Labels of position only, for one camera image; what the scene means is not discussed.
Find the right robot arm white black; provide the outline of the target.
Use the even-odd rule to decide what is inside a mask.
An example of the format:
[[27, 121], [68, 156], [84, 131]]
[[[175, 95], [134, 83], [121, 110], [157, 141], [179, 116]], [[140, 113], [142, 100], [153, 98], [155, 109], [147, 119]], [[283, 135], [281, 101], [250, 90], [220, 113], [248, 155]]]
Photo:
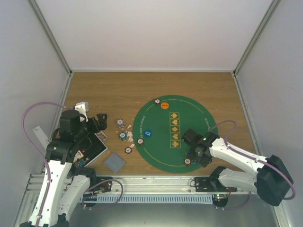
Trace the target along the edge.
[[281, 201], [296, 196], [293, 179], [277, 156], [252, 154], [210, 131], [200, 135], [188, 129], [181, 139], [189, 146], [184, 160], [186, 166], [197, 163], [207, 167], [213, 158], [219, 158], [241, 169], [237, 172], [224, 166], [217, 167], [209, 176], [210, 187], [216, 192], [225, 187], [239, 188], [257, 194], [272, 206], [279, 206]]

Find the teal green 50 chip stack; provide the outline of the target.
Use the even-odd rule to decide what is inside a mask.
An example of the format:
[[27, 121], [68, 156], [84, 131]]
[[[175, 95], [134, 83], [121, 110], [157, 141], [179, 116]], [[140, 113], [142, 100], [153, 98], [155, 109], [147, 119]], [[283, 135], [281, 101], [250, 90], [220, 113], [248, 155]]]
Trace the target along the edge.
[[125, 141], [126, 139], [127, 139], [127, 132], [120, 132], [119, 133], [119, 139], [121, 140], [121, 141]]

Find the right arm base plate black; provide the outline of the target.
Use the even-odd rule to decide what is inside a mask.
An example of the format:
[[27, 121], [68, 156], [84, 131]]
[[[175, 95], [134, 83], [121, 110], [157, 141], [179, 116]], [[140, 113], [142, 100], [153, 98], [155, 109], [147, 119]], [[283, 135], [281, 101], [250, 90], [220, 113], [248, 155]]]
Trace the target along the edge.
[[196, 192], [237, 192], [237, 188], [224, 187], [219, 181], [211, 180], [210, 177], [194, 177], [189, 186]]

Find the orange big blind button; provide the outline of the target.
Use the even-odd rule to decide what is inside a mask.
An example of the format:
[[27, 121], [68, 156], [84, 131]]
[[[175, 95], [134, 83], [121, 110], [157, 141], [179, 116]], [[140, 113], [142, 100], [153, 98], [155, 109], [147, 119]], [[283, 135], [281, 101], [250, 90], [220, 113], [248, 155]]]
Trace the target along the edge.
[[160, 106], [163, 110], [167, 110], [169, 108], [169, 104], [167, 102], [162, 102]]

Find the blue small blind button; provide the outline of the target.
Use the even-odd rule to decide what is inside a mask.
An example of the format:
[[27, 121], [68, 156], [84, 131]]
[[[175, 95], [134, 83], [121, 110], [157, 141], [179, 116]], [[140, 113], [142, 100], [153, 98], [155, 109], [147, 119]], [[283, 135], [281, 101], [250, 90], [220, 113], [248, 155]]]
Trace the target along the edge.
[[150, 138], [152, 136], [152, 130], [149, 130], [149, 129], [145, 130], [143, 135], [146, 138]]

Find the red black chip stack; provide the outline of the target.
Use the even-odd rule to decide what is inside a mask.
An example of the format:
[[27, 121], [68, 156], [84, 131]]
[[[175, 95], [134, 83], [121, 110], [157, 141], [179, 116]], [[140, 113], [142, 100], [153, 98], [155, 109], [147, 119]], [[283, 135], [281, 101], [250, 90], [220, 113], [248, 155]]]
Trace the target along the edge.
[[126, 147], [125, 148], [125, 153], [130, 154], [132, 152], [132, 148], [131, 147]]

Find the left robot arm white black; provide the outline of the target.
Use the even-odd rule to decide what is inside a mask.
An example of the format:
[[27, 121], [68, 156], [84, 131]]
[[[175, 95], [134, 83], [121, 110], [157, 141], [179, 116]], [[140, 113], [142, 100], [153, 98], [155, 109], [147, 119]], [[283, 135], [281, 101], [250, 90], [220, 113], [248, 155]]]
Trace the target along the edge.
[[88, 118], [84, 110], [67, 110], [59, 128], [47, 145], [46, 173], [36, 206], [22, 227], [67, 227], [71, 214], [84, 192], [96, 189], [96, 171], [86, 166], [73, 167], [75, 155], [87, 139], [107, 128], [107, 114]]

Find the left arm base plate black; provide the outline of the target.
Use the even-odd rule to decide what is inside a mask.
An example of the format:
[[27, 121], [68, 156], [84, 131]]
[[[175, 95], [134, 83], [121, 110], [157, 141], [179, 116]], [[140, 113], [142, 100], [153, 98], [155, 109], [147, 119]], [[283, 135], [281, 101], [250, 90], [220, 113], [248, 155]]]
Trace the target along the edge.
[[93, 183], [91, 185], [94, 186], [102, 181], [108, 180], [107, 182], [104, 182], [90, 190], [88, 190], [88, 192], [91, 192], [92, 194], [100, 194], [100, 193], [105, 193], [105, 192], [110, 192], [111, 191], [111, 187], [112, 187], [112, 181], [110, 181], [110, 179], [113, 179], [110, 176], [97, 176], [96, 178], [96, 182]]

